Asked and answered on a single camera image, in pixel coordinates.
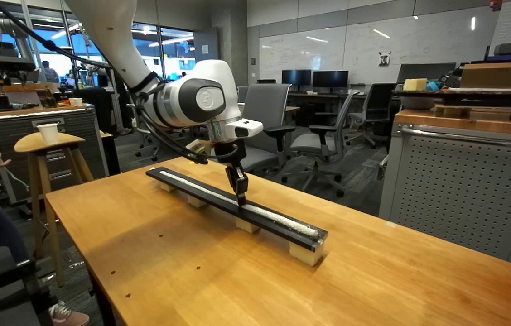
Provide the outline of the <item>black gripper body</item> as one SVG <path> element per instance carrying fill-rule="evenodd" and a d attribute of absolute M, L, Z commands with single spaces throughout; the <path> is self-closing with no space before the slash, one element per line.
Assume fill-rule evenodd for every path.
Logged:
<path fill-rule="evenodd" d="M 231 143 L 215 143 L 213 145 L 215 159 L 224 164 L 239 166 L 246 157 L 246 146 L 242 139 Z"/>

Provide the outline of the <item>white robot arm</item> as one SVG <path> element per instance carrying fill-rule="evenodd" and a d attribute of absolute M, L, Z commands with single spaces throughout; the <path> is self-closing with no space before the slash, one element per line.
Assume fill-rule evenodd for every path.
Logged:
<path fill-rule="evenodd" d="M 106 63 L 128 87 L 152 135 L 179 155 L 226 164 L 226 177 L 239 204 L 246 202 L 248 175 L 240 166 L 244 141 L 262 132 L 262 123 L 242 116 L 235 79 L 224 59 L 202 59 L 182 78 L 168 81 L 153 72 L 132 39 L 137 0 L 65 0 Z M 168 130 L 204 126 L 208 152 L 177 145 Z"/>

